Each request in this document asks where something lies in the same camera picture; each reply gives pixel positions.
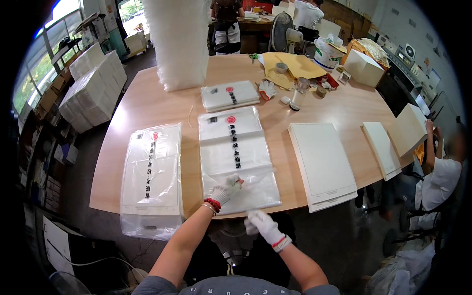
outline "clear glass bottle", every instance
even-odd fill
[[[307,78],[298,78],[297,83],[295,84],[295,92],[292,100],[290,101],[290,108],[292,110],[298,111],[302,107],[303,99],[305,94],[310,89],[310,81]]]

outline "red beaded bracelet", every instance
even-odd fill
[[[203,201],[210,203],[210,204],[213,206],[213,208],[215,208],[215,211],[216,211],[217,213],[219,213],[219,210],[221,209],[221,204],[220,204],[218,201],[216,201],[216,200],[214,200],[214,199],[212,199],[212,198],[206,198],[206,199],[203,200]]]

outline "plastic bucket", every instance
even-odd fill
[[[344,53],[328,45],[325,38],[316,39],[315,45],[315,63],[325,71],[332,72],[341,60],[341,57],[343,57]]]

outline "white cotton glove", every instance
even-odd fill
[[[261,210],[249,211],[247,218],[244,220],[244,225],[246,226],[246,233],[248,235],[255,235],[257,232],[260,232],[261,236],[271,246],[285,237],[277,228],[278,224]]]
[[[233,174],[225,178],[221,183],[216,184],[213,187],[213,194],[210,198],[218,201],[221,206],[224,203],[228,202],[231,197],[233,197],[240,189],[241,184],[238,182],[240,180],[238,174]]]
[[[264,80],[259,84],[259,94],[265,101],[268,101],[272,96],[278,94],[274,89],[274,83]]]

